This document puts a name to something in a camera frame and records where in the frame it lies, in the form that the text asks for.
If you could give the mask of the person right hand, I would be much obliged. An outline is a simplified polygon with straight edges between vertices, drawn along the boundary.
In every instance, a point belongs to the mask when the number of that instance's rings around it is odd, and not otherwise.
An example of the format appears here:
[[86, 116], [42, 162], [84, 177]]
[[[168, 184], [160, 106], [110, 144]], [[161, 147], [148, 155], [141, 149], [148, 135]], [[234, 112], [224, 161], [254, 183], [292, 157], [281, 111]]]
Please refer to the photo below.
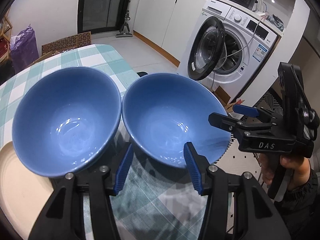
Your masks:
[[[261, 163], [261, 172], [263, 176], [263, 182], [267, 185], [272, 184], [274, 178], [274, 169], [271, 168], [269, 159], [270, 155], [260, 154], [259, 161]], [[292, 191], [295, 188], [306, 184], [310, 177], [310, 163], [305, 157], [287, 157], [284, 155], [280, 156], [280, 164], [286, 169], [294, 170], [293, 176], [291, 177], [290, 183], [287, 189]]]

